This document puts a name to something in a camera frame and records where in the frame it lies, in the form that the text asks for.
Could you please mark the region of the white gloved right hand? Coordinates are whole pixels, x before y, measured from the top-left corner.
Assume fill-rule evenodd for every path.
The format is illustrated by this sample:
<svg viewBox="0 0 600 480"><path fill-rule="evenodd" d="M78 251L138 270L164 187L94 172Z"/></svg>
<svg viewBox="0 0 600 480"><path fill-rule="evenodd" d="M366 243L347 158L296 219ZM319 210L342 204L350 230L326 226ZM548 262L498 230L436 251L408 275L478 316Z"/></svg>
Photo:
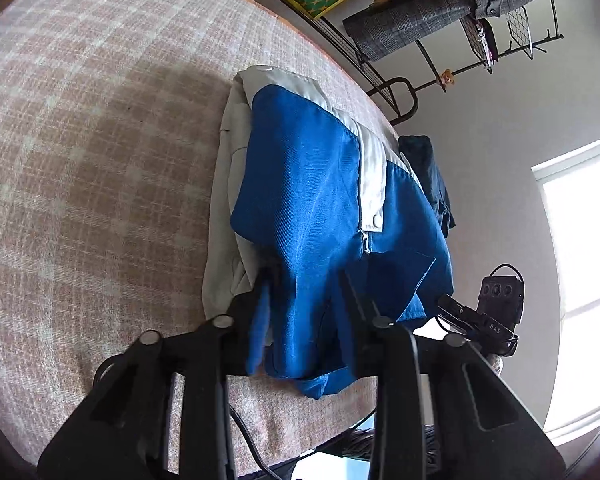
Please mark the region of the white gloved right hand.
<svg viewBox="0 0 600 480"><path fill-rule="evenodd" d="M494 353L490 353L486 356L486 362L489 363L490 367L492 368L495 374L497 374L498 376L502 374L504 363L503 359L500 356Z"/></svg>

